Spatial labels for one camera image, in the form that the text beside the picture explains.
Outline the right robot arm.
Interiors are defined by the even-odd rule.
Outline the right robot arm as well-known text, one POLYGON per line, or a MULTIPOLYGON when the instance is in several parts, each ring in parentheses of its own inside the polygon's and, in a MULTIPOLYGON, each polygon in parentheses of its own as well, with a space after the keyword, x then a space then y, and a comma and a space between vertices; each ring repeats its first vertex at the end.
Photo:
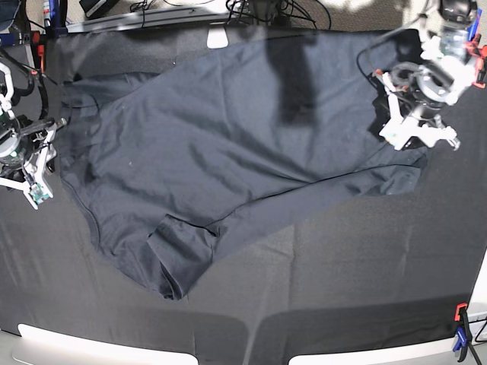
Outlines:
POLYGON ((14 86, 9 65, 1 64, 1 186, 22 192, 26 200, 37 210, 53 191, 46 181, 47 172, 53 172, 53 160, 57 156, 53 145, 58 129, 66 124, 49 116, 49 99, 43 73, 13 59, 6 51, 1 58, 8 60, 26 78, 27 86, 14 86), (40 116, 36 120, 16 115, 14 107, 21 98, 30 96, 37 89, 40 94, 40 116))

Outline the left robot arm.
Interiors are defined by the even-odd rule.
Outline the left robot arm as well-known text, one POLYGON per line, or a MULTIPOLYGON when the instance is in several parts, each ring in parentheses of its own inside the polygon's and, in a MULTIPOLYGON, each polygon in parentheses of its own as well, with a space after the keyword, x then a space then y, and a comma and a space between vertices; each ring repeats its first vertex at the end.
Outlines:
POLYGON ((417 24, 421 61, 401 62, 373 76, 383 85, 389 113, 379 136, 397 151, 416 143, 433 148, 446 141, 460 147, 457 131, 445 125, 441 109, 467 89, 486 86, 486 48, 479 46, 481 11, 475 1, 425 5, 417 24))

